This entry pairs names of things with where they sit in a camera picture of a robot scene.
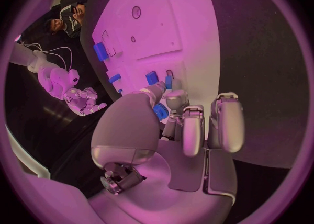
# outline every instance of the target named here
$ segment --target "circular hole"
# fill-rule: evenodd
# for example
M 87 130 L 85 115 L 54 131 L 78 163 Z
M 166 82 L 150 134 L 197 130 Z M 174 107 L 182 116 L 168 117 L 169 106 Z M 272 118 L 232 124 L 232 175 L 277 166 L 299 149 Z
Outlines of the circular hole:
M 134 19 L 139 19 L 140 18 L 140 16 L 141 16 L 141 9 L 140 9 L 140 7 L 135 6 L 132 9 L 132 16 L 133 16 Z

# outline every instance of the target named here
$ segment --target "white wire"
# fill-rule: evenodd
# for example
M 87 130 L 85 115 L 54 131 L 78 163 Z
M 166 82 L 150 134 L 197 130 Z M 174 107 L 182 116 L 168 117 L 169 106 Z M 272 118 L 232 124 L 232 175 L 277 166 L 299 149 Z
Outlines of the white wire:
M 71 50 L 69 47 L 65 47 L 65 46 L 64 46 L 64 47 L 59 47 L 59 48 L 56 48 L 56 49 L 53 49 L 53 50 L 43 51 L 42 48 L 41 48 L 41 45 L 40 45 L 39 43 L 32 43 L 32 44 L 24 44 L 24 43 L 22 43 L 22 45 L 27 46 L 27 47 L 29 47 L 29 46 L 35 46 L 35 47 L 37 47 L 40 51 L 42 51 L 42 52 L 44 52 L 44 53 L 48 53 L 48 54 L 52 54 L 52 55 L 57 55 L 58 57 L 60 57 L 60 58 L 62 59 L 63 64 L 64 64 L 64 66 L 65 66 L 65 69 L 66 69 L 65 60 L 64 60 L 60 55 L 55 54 L 55 53 L 51 53 L 50 51 L 54 51 L 54 50 L 62 49 L 62 48 L 67 48 L 67 49 L 69 49 L 70 54 L 71 54 L 71 63 L 70 63 L 69 71 L 70 71 L 70 69 L 71 69 L 71 67 L 72 67 L 72 61 L 73 61 L 72 50 Z

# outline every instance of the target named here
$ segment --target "black t-shirt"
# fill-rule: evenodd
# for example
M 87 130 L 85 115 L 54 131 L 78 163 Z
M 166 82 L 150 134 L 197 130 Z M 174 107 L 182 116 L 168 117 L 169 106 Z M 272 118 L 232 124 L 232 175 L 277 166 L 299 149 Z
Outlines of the black t-shirt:
M 81 24 L 73 17 L 73 8 L 76 7 L 80 2 L 73 3 L 65 6 L 60 11 L 60 19 L 66 24 L 65 32 L 69 37 L 79 37 L 81 32 Z

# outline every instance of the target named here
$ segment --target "humanoid robot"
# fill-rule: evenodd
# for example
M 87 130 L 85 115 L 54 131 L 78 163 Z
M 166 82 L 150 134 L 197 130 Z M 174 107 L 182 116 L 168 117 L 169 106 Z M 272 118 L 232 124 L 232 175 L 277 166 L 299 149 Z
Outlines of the humanoid robot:
M 79 116 L 85 116 L 106 107 L 105 103 L 96 105 L 97 93 L 91 87 L 83 91 L 74 88 L 80 79 L 77 70 L 67 71 L 47 61 L 42 51 L 32 51 L 22 44 L 15 43 L 10 62 L 27 66 L 29 71 L 37 73 L 39 83 L 45 91 L 59 100 L 64 100 L 70 110 Z
M 153 111 L 166 90 L 160 81 L 105 111 L 92 137 L 93 161 L 105 171 L 105 195 L 140 223 L 221 223 L 237 193 L 230 154 L 244 144 L 242 106 L 235 93 L 219 94 L 205 141 L 203 106 L 190 105 L 180 81 L 173 83 L 162 137 Z

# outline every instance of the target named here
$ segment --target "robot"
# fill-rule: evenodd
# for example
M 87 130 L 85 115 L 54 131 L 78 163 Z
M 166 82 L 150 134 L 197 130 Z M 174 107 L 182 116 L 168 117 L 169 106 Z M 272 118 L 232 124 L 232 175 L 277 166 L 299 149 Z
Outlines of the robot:
M 79 116 L 86 116 L 106 107 L 106 103 L 96 105 L 97 93 L 91 87 L 83 91 L 74 88 L 80 79 L 77 70 L 67 71 L 49 62 L 42 51 L 31 51 L 22 44 L 15 43 L 10 62 L 27 66 L 29 71 L 37 73 L 39 83 L 45 91 L 64 100 L 70 110 Z
M 230 154 L 244 144 L 242 105 L 233 92 L 219 94 L 206 141 L 204 107 L 190 105 L 181 85 L 173 86 L 160 135 L 153 107 L 165 90 L 160 81 L 127 94 L 100 119 L 91 154 L 105 172 L 104 194 L 139 223 L 222 223 L 237 193 Z

